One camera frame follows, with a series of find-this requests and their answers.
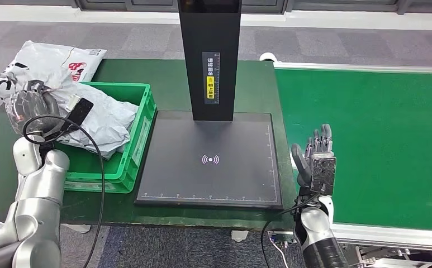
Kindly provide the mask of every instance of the warning sticker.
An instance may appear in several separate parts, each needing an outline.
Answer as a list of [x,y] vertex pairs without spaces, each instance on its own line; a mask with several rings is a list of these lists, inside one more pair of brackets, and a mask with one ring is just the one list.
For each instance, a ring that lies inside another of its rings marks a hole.
[[204,104],[219,104],[220,52],[203,52]]
[[208,99],[214,99],[214,76],[207,76],[206,94]]

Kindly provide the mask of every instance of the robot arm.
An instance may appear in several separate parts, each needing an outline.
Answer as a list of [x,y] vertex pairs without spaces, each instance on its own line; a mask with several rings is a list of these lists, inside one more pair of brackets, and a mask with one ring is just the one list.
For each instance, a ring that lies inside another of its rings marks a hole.
[[51,150],[42,160],[39,146],[23,137],[15,142],[13,156],[18,190],[0,229],[0,268],[59,268],[59,219],[69,158]]
[[333,140],[329,125],[321,126],[314,138],[308,139],[305,155],[298,144],[292,146],[292,156],[298,168],[300,192],[296,204],[301,204],[314,195],[317,197],[298,208],[293,218],[295,234],[300,240],[307,268],[344,268],[348,263],[331,230],[334,206],[334,176],[336,157],[332,152]]

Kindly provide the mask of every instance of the floor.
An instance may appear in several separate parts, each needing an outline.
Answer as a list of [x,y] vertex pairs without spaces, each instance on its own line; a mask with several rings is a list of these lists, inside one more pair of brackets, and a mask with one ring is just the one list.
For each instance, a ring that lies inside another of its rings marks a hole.
[[[107,58],[184,57],[178,25],[0,22],[0,72],[26,40],[107,49]],[[432,66],[432,31],[242,27],[239,59],[264,52],[285,62]],[[61,228],[63,267],[82,266],[94,232]],[[258,236],[237,243],[229,230],[104,227],[89,267],[263,267]],[[271,267],[283,267],[266,247]],[[290,267],[303,267],[298,247],[286,255]]]

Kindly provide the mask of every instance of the black platform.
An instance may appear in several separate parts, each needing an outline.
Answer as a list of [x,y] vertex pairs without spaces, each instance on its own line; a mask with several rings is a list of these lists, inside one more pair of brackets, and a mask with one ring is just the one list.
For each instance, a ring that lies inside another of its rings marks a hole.
[[276,155],[270,114],[159,111],[135,202],[281,209]]

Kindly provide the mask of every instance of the black vertical pole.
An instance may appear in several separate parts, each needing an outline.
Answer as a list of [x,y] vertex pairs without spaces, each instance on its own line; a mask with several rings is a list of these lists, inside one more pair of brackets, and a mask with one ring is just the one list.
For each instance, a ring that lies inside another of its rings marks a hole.
[[232,121],[241,0],[178,0],[193,119]]

